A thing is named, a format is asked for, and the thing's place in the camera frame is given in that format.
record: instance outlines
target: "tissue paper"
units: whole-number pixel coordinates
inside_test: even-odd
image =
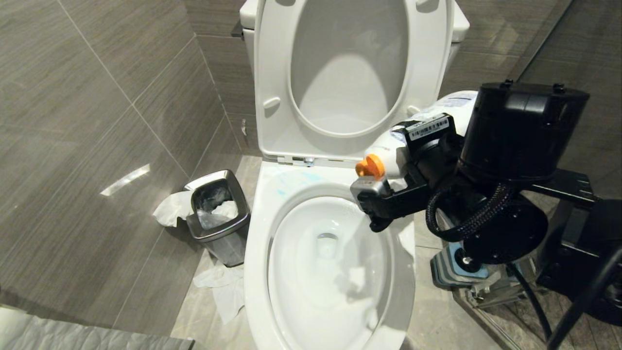
[[[244,265],[228,268],[219,260],[214,267],[199,273],[192,281],[198,288],[218,288],[230,285],[242,277],[244,277]]]
[[[218,261],[213,268],[201,272],[192,281],[199,288],[212,288],[223,325],[235,318],[244,306],[244,265],[227,268]]]
[[[177,218],[183,220],[193,213],[190,200],[192,191],[173,193],[166,197],[155,209],[153,216],[162,226],[177,227]]]
[[[238,206],[234,201],[224,201],[218,207],[211,211],[215,215],[223,215],[229,219],[235,219],[238,216]]]
[[[213,288],[211,292],[214,294],[216,310],[225,325],[235,318],[244,306],[244,279],[240,278],[228,286]]]

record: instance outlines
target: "barcode label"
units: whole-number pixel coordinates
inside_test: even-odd
[[[411,137],[411,141],[420,139],[424,136],[430,135],[433,132],[438,130],[442,130],[449,127],[449,118],[441,118],[437,120],[432,120],[428,123],[424,123],[417,128],[413,129],[409,136]]]

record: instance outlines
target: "trash can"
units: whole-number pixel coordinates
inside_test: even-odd
[[[191,199],[193,214],[186,218],[192,237],[226,267],[244,263],[251,211],[233,172],[222,170],[203,176],[188,183],[184,189],[194,191]],[[222,216],[211,215],[225,201],[235,202],[238,215],[234,219],[223,221]]]

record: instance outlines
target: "tile floor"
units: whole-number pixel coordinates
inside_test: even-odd
[[[261,158],[244,156],[236,172],[251,205],[260,164]],[[423,213],[415,215],[415,227],[417,289],[411,324],[401,350],[499,349],[453,300],[449,291],[434,287],[429,261],[442,244],[427,230]],[[212,265],[212,259],[205,252],[197,273]],[[211,290],[194,285],[190,285],[171,336],[195,339],[197,349],[256,349],[245,309],[242,308],[234,320],[223,326]]]

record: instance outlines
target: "white bottle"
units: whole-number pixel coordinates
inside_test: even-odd
[[[426,120],[438,114],[447,113],[453,117],[456,133],[464,136],[467,132],[476,97],[477,91],[454,92],[404,121]],[[392,126],[365,150],[365,158],[373,154],[382,162],[384,174],[389,179],[401,179],[406,175],[406,163],[410,160],[410,155],[406,146],[406,139],[400,132],[400,129],[404,127],[400,124]],[[360,167],[365,168],[366,162],[367,160],[360,162]]]

